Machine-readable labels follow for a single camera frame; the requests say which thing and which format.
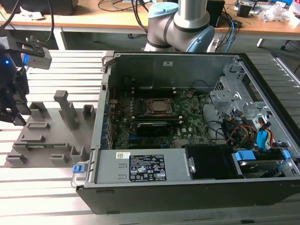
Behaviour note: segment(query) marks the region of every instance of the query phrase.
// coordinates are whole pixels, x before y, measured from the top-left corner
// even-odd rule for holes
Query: cpu socket
[[[154,98],[147,100],[147,112],[145,115],[172,115],[172,100],[168,98]]]

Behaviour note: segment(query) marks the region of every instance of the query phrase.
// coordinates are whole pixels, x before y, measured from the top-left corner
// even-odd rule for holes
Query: blue tab
[[[235,153],[235,157],[238,161],[256,160],[255,155],[251,150],[239,150],[237,153]]]
[[[84,165],[74,165],[73,173],[84,173]]]
[[[240,156],[239,152],[235,153],[235,157],[236,157],[236,160],[238,160],[238,161],[242,160],[242,157]]]
[[[285,159],[288,159],[291,157],[291,154],[288,150],[283,150],[282,154],[284,155]]]
[[[266,149],[267,139],[268,139],[267,131],[265,131],[265,130],[258,131],[257,138],[256,138],[256,144],[259,148],[262,149],[262,151],[267,151],[267,149]]]

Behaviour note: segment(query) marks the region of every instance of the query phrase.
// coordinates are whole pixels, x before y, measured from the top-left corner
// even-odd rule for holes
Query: table surface
[[[61,27],[140,29],[133,12],[106,12],[98,8],[98,2],[99,0],[79,0],[75,14],[73,16],[56,15],[54,18],[55,25]],[[237,17],[232,5],[235,0],[225,0],[225,2],[225,8],[232,18],[243,23],[239,33],[300,36],[300,26],[293,28],[289,25],[289,21],[264,22],[259,18],[259,15],[252,14],[248,18]],[[126,8],[131,6],[131,4],[118,3],[116,6]],[[109,2],[102,4],[101,7],[110,10],[113,9]],[[147,26],[148,18],[146,10],[139,7],[138,11],[142,23]],[[9,14],[4,9],[1,8],[1,12],[6,18],[9,17]],[[2,22],[4,22],[4,19],[0,16],[0,23]],[[20,15],[15,15],[11,23],[13,25],[50,26],[51,19],[49,15],[46,15],[45,20],[28,22]],[[225,21],[222,21],[221,26],[216,28],[216,32],[227,31],[228,24]]]

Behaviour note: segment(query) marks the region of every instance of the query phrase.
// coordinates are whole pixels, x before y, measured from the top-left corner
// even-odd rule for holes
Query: metal workbench
[[[51,55],[53,60],[50,70],[28,70],[28,101],[43,101],[48,108],[58,108],[53,95],[56,90],[67,90],[68,100],[74,103],[75,108],[82,108],[86,103],[97,107],[102,78],[102,52],[52,51]],[[299,126],[300,90],[293,75],[287,74],[284,64],[279,65],[280,59],[270,54],[249,54],[249,57]],[[71,168],[3,167],[12,143],[18,138],[21,129],[22,127],[0,122],[0,224],[300,223],[300,195],[294,195],[272,206],[94,215],[75,189],[71,188]]]

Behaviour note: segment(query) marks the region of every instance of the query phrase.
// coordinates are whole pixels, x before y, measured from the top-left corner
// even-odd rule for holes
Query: power supply label
[[[167,180],[164,155],[130,156],[129,159],[131,182]]]

